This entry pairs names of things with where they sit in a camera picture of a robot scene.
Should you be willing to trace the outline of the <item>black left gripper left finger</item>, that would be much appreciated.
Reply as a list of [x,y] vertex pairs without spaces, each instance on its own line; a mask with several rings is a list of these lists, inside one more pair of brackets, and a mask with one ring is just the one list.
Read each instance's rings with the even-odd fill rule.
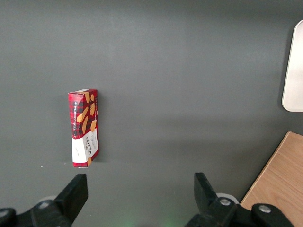
[[33,226],[72,226],[87,199],[87,175],[77,174],[55,199],[41,201],[31,209]]

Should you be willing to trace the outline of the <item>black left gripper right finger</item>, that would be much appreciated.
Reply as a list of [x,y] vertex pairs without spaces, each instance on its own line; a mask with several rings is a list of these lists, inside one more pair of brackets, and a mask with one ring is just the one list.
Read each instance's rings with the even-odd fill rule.
[[251,227],[252,217],[232,199],[218,197],[204,173],[194,175],[194,197],[199,213],[187,227]]

